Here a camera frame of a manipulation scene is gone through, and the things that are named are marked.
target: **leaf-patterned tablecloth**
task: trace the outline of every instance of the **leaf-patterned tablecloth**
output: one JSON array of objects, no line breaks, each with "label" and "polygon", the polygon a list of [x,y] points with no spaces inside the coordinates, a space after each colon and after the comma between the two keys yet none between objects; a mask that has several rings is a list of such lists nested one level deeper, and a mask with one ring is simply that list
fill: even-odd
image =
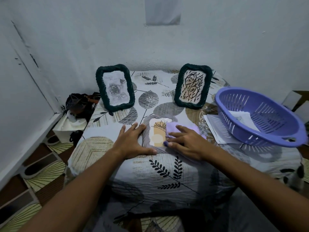
[{"label": "leaf-patterned tablecloth", "polygon": [[[199,110],[192,110],[173,103],[177,73],[131,71],[135,91],[134,106],[110,113],[99,102],[80,142],[96,136],[105,138],[97,141],[96,147],[96,140],[90,139],[85,148],[88,151],[71,155],[69,168],[73,175],[78,175],[102,156],[106,150],[102,147],[100,152],[99,143],[108,141],[112,145],[123,124],[127,127],[136,121],[140,124],[145,117],[153,114],[173,116],[184,125],[194,123],[208,141],[216,144],[203,115],[217,114],[214,96],[220,88],[229,84],[218,72],[214,70],[213,73],[205,105]],[[220,146],[252,167],[295,189],[301,188],[302,181],[297,175],[301,172],[301,157],[296,148],[260,148],[239,144]],[[117,223],[130,213],[180,208],[199,208],[209,213],[217,210],[235,188],[230,179],[206,162],[194,162],[178,154],[138,156],[124,161],[111,177],[109,195],[112,200],[106,199],[108,204],[104,207],[109,219]]]}]

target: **basket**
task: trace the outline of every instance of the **basket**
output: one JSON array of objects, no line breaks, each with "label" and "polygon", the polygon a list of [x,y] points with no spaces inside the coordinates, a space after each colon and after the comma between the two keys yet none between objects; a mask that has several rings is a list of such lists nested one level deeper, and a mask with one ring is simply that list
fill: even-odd
[{"label": "basket", "polygon": [[[224,87],[216,94],[215,102],[218,115],[228,131],[245,144],[298,147],[307,142],[303,122],[290,110],[263,94],[244,88]],[[229,111],[249,112],[260,132],[239,122]]]}]

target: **person's right arm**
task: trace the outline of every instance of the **person's right arm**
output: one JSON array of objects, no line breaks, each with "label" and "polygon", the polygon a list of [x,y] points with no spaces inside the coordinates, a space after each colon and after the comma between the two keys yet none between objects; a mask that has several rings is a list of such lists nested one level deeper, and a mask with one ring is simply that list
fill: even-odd
[{"label": "person's right arm", "polygon": [[168,146],[195,160],[205,160],[233,180],[280,231],[309,231],[309,200],[278,180],[234,158],[195,131],[177,126]]}]

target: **baseboard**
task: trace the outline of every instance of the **baseboard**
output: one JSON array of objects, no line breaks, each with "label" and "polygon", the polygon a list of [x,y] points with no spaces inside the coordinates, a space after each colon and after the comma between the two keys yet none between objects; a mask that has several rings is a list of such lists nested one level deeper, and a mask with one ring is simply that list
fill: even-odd
[{"label": "baseboard", "polygon": [[0,172],[0,190],[6,185],[10,178],[15,174],[22,163],[35,151],[39,144],[43,141],[47,133],[56,124],[57,121],[63,116],[63,113],[56,113],[46,122],[42,129],[35,133],[32,140],[25,146],[19,158],[11,162],[4,170]]}]

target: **green picture frame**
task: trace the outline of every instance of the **green picture frame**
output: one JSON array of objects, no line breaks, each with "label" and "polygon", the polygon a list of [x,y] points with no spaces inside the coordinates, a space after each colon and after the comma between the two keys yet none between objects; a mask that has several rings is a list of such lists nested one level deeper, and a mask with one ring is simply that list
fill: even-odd
[{"label": "green picture frame", "polygon": [[[103,74],[104,73],[108,73],[108,72],[113,72],[113,71],[122,71],[124,73],[124,77],[126,80],[126,85],[127,85],[127,90],[128,90],[128,94],[129,94],[129,102],[128,103],[122,103],[120,105],[110,105],[110,98],[108,97],[108,93],[106,91],[106,85],[103,82]],[[134,94],[134,89],[133,89],[133,85],[132,85],[132,81],[131,81],[131,77],[130,77],[130,71],[129,69],[123,65],[123,64],[117,64],[114,66],[105,66],[105,67],[99,67],[95,73],[95,78],[100,90],[100,94],[101,94],[101,98],[104,104],[104,107],[111,112],[116,112],[119,110],[123,110],[123,109],[128,109],[130,107],[132,107],[135,103],[135,94]]]},{"label": "green picture frame", "polygon": [[[205,73],[205,75],[204,74],[199,75],[196,73],[196,71],[201,71]],[[200,79],[201,76],[205,76],[204,85],[202,79]],[[213,73],[209,66],[206,65],[199,66],[189,63],[182,66],[178,74],[178,81],[174,96],[175,103],[180,107],[188,107],[190,109],[200,109],[206,102],[212,76]]]}]

